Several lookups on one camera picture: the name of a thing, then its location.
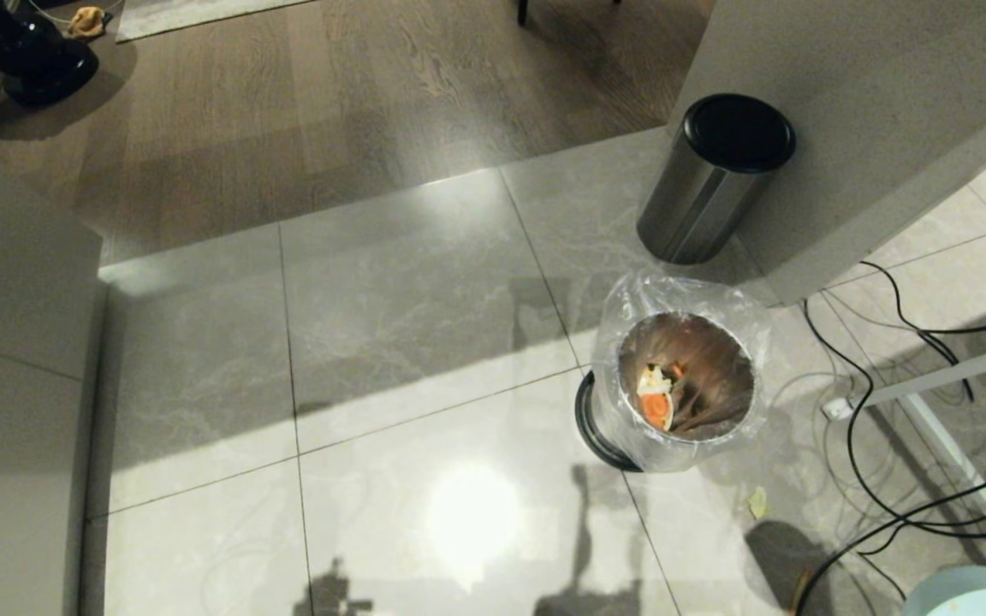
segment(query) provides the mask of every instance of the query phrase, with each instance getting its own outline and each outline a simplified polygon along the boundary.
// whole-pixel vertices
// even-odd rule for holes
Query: light blue object
[[[986,616],[986,566],[959,566],[927,577],[900,616]]]

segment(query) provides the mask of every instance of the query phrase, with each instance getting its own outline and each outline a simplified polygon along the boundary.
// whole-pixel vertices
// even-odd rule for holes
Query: white wall
[[[798,151],[737,234],[786,303],[986,165],[986,3],[721,0],[673,112],[762,98]]]
[[[0,168],[0,613],[77,608],[99,254]]]

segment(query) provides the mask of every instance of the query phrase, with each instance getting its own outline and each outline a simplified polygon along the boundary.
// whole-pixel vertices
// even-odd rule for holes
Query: hardwood floor
[[[106,36],[74,97],[0,101],[0,163],[114,263],[660,126],[705,28],[699,0],[533,0],[527,28],[515,11],[317,0]]]

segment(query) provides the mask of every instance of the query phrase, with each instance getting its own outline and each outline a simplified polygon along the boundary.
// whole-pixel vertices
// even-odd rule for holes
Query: plastic bag
[[[769,343],[768,313],[747,293],[649,270],[627,274],[603,304],[592,352],[596,429],[646,472],[685,471],[739,446],[767,420]],[[680,427],[666,432],[645,420],[637,388],[647,365],[673,364],[686,373],[686,389]]]

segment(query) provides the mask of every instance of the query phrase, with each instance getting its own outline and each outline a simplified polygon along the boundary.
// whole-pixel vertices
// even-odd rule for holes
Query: black lid
[[[684,116],[688,143],[708,163],[737,173],[778,169],[797,145],[779,110],[743,94],[702,98]]]

